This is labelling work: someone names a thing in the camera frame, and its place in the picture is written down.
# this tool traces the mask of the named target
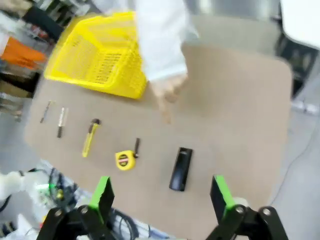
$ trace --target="plastic basket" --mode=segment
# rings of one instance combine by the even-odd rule
[[[134,13],[85,16],[61,35],[45,70],[47,79],[138,99],[147,80],[141,71]]]

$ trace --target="white lab coat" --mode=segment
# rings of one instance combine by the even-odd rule
[[[93,0],[106,14],[127,11],[127,0]],[[187,74],[181,46],[191,27],[184,0],[136,0],[136,25],[143,71],[149,81]]]

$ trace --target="wire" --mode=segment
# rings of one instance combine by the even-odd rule
[[[116,216],[119,216],[121,218],[121,220],[119,221],[119,227],[118,227],[118,231],[119,231],[119,235],[120,237],[123,239],[124,236],[122,234],[122,229],[121,229],[121,224],[124,221],[127,225],[127,228],[129,229],[129,233],[130,233],[130,240],[134,240],[136,238],[139,237],[139,231],[138,228],[135,224],[135,222],[133,221],[133,219],[125,214],[123,214],[122,212],[112,208],[111,209],[111,216],[110,219],[113,220],[113,224],[116,221]]]
[[[148,239],[151,237],[151,227],[150,225],[148,224]]]
[[[279,193],[281,192],[282,187],[284,186],[284,183],[285,183],[285,181],[286,181],[286,179],[287,179],[287,175],[288,175],[288,172],[289,172],[290,168],[293,166],[293,164],[294,164],[298,159],[300,159],[303,155],[305,155],[305,153],[309,150],[309,147],[312,145],[314,139],[315,139],[316,136],[317,136],[316,133],[317,133],[318,130],[319,130],[319,125],[320,125],[319,123],[320,123],[320,115],[319,115],[318,118],[317,118],[317,121],[316,121],[316,123],[315,123],[314,129],[313,129],[313,131],[312,131],[312,134],[311,134],[311,136],[310,136],[310,139],[309,139],[307,145],[306,145],[305,148],[302,150],[302,152],[301,152],[300,154],[298,154],[298,156],[296,156],[296,157],[292,160],[292,162],[290,162],[289,166],[287,167],[286,172],[285,172],[284,177],[283,177],[283,181],[282,181],[282,183],[281,183],[281,185],[280,185],[280,187],[279,187],[276,195],[274,196],[273,200],[271,201],[270,206],[274,204],[275,200],[276,200],[277,197],[279,196]]]
[[[48,172],[42,168],[32,168],[28,171],[28,173],[34,173],[34,172],[44,172],[47,176],[49,176]]]
[[[51,187],[50,187],[51,184],[52,184],[52,178],[53,178],[53,176],[54,176],[55,170],[56,170],[56,169],[53,167],[53,168],[51,169],[51,172],[50,172],[50,175],[49,175],[49,195],[50,195],[52,201],[53,201],[56,205],[58,205],[58,204],[57,204],[57,201],[56,201],[56,198],[54,197],[54,195],[53,195],[53,193],[52,193],[52,189],[51,189]]]
[[[9,201],[10,201],[10,199],[11,199],[11,196],[12,196],[12,195],[8,196],[8,197],[5,199],[3,205],[0,207],[0,213],[2,213],[2,211],[5,210],[5,208],[8,206],[8,203],[9,203]]]
[[[30,228],[28,231],[26,231],[26,233],[25,233],[25,235],[24,236],[27,236],[28,235],[28,233],[30,233],[30,231],[31,230],[36,230],[36,231],[40,231],[40,228],[36,228],[36,227],[32,227],[32,228]]]

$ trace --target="tape measure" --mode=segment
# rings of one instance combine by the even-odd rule
[[[139,157],[138,148],[140,144],[140,138],[135,140],[134,151],[126,150],[120,151],[115,154],[115,164],[118,169],[127,171],[132,169],[136,165],[136,159]]]

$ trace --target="tan tabletop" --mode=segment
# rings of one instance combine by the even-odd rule
[[[149,89],[141,100],[44,80],[32,102],[26,141],[80,187],[94,191],[110,176],[113,206],[179,238],[203,240],[217,224],[209,196],[213,174],[223,174],[234,197],[257,209],[267,204],[283,157],[291,71],[278,59],[205,46],[186,46],[189,84],[163,122]],[[49,100],[56,101],[44,123]],[[69,113],[57,138],[61,107]],[[99,118],[87,158],[90,121]],[[134,169],[120,171],[115,153],[133,150]],[[169,189],[179,147],[194,150],[185,192]]]

